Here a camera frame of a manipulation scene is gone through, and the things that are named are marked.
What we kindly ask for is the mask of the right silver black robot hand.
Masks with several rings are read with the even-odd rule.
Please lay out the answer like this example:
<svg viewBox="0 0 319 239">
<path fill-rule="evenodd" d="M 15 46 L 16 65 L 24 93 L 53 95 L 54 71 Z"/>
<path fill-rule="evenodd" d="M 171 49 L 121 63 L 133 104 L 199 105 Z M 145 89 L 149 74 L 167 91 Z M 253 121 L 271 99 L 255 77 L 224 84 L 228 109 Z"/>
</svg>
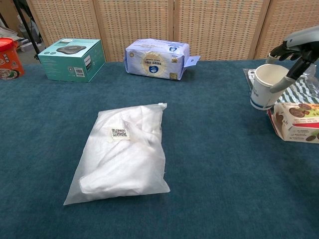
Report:
<svg viewBox="0 0 319 239">
<path fill-rule="evenodd" d="M 271 93 L 285 90 L 319 58 L 319 27 L 309 27 L 286 36 L 281 45 L 275 47 L 267 56 L 266 63 L 283 61 L 288 57 L 297 62 L 288 73 L 270 88 Z"/>
</svg>

